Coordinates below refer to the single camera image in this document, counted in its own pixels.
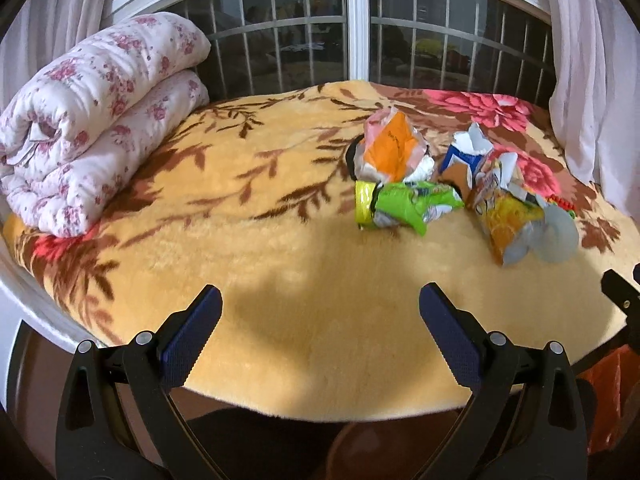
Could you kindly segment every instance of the window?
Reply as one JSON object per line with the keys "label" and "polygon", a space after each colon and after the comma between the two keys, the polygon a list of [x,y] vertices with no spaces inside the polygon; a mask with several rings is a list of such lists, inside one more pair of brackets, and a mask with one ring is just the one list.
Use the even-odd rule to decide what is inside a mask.
{"label": "window", "polygon": [[370,0],[369,79],[547,106],[551,28],[500,0]]}
{"label": "window", "polygon": [[212,101],[348,79],[345,0],[185,0],[211,40],[198,74]]}

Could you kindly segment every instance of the trash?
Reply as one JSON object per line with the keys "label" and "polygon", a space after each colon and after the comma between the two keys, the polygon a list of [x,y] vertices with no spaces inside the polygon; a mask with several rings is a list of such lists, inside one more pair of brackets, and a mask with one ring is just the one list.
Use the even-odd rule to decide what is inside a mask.
{"label": "trash", "polygon": [[472,181],[471,170],[466,164],[453,163],[438,175],[437,181],[448,184],[460,195],[462,202],[466,204],[471,195]]}
{"label": "trash", "polygon": [[375,112],[364,126],[364,139],[353,155],[354,174],[366,182],[402,182],[419,168],[412,179],[427,180],[435,163],[429,145],[395,107]]}
{"label": "trash", "polygon": [[356,181],[356,222],[362,227],[393,227],[407,224],[424,236],[426,224],[464,202],[447,184]]}
{"label": "trash", "polygon": [[503,153],[479,173],[470,204],[488,235],[497,263],[508,266],[529,251],[546,262],[569,259],[579,242],[573,219],[562,208],[519,186],[516,153]]}
{"label": "trash", "polygon": [[475,177],[493,148],[478,123],[472,123],[466,132],[456,132],[453,135],[453,142],[440,165],[440,173],[451,164],[461,162],[468,165],[472,177]]}

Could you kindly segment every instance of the sheer curtain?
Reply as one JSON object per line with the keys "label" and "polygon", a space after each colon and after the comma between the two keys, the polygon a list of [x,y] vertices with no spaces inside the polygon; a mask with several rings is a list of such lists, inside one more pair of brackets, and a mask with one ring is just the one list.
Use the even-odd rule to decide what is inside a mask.
{"label": "sheer curtain", "polygon": [[[0,110],[38,70],[97,32],[105,0],[27,0],[0,43]],[[0,195],[2,221],[10,213]],[[19,268],[0,240],[0,305],[21,316],[68,351],[90,337],[63,313],[31,275]]]}
{"label": "sheer curtain", "polygon": [[640,33],[619,0],[549,1],[549,111],[569,170],[640,222]]}
{"label": "sheer curtain", "polygon": [[27,0],[0,43],[0,111],[38,70],[98,32],[105,0]]}

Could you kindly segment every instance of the yellow plush blanket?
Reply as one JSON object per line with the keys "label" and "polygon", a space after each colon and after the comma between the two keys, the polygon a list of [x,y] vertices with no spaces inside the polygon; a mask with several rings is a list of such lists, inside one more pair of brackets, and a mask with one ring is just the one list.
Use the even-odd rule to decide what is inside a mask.
{"label": "yellow plush blanket", "polygon": [[[359,231],[347,146],[380,107],[407,113],[442,156],[479,121],[517,151],[528,183],[577,209],[581,247],[559,265],[533,254],[498,267],[469,211],[407,228]],[[105,342],[128,342],[184,309],[206,283],[223,317],[187,386],[261,412],[380,419],[460,405],[418,314],[437,282],[487,330],[516,344],[562,342],[572,360],[623,325],[599,290],[630,277],[633,222],[562,163],[548,114],[506,96],[327,84],[211,105],[178,127],[87,235],[5,225],[14,257],[59,306]]]}

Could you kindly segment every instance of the blue gripper pad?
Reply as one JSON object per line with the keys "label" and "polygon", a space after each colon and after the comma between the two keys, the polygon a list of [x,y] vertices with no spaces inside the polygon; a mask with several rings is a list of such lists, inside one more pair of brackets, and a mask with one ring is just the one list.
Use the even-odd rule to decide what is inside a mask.
{"label": "blue gripper pad", "polygon": [[420,316],[456,381],[475,392],[482,382],[482,354],[458,320],[458,314],[471,314],[458,311],[435,283],[422,288],[419,306]]}
{"label": "blue gripper pad", "polygon": [[180,322],[171,339],[159,349],[160,382],[166,391],[183,386],[221,316],[222,295],[215,286],[207,285],[187,310],[171,314],[164,322],[161,330]]}

